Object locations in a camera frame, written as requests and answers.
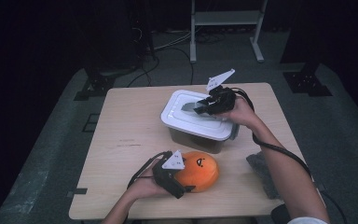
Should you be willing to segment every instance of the white metal stand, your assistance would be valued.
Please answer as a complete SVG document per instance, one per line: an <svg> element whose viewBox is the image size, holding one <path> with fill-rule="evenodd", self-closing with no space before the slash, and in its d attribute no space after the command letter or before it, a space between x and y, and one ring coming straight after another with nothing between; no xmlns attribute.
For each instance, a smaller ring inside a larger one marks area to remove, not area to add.
<svg viewBox="0 0 358 224"><path fill-rule="evenodd" d="M195 63L197 61L196 52L196 26L199 25L243 25L255 24L255 36L251 37L252 48L255 52L255 57L259 63L264 62L264 57L258 47L257 41L263 24L264 15L267 7L267 1L264 0L260 10L252 11L211 11L211 12L196 12L195 2L191 1L191 41L190 41L190 61Z"/></svg>

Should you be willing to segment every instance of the black mouth marking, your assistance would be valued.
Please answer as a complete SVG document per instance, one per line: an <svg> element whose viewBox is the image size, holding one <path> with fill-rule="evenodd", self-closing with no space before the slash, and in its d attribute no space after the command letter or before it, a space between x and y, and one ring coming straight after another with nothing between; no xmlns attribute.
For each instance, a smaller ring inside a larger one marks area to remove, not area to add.
<svg viewBox="0 0 358 224"><path fill-rule="evenodd" d="M205 160L205 159L198 159L197 160L197 165L202 167L202 161Z"/></svg>

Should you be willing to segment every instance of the white lid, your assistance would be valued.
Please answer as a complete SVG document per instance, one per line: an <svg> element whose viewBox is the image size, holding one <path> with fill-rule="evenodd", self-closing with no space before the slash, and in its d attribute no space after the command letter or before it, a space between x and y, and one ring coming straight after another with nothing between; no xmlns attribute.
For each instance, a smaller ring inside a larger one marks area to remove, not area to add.
<svg viewBox="0 0 358 224"><path fill-rule="evenodd" d="M212 116L182 110L187 103L196 103L209 95L193 91L176 91L161 113L161 120L170 128L197 136L224 141L231 135L233 123Z"/></svg>

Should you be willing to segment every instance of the dark background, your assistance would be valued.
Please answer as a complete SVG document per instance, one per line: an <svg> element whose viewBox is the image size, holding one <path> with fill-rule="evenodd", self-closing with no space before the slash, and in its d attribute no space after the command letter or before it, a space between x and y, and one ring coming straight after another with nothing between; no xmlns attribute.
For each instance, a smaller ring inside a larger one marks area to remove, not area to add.
<svg viewBox="0 0 358 224"><path fill-rule="evenodd" d="M200 10L253 9L258 1L198 0ZM190 1L152 0L151 28L188 29ZM145 29L135 1L0 1L0 205L72 75L87 63L122 69L142 62ZM263 29L292 28L283 63L317 55L358 104L358 1L269 0Z"/></svg>

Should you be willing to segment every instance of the person's left hand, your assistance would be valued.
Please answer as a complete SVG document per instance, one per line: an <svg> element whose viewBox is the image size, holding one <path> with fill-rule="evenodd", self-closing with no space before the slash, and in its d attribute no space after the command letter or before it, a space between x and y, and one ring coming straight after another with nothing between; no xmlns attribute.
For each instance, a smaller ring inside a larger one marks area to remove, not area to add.
<svg viewBox="0 0 358 224"><path fill-rule="evenodd" d="M152 164L147 169L145 169L128 188L128 192L130 192L136 199L148 198L161 194L170 194L167 190L156 184L153 178L152 169L158 161L159 159L154 160Z"/></svg>

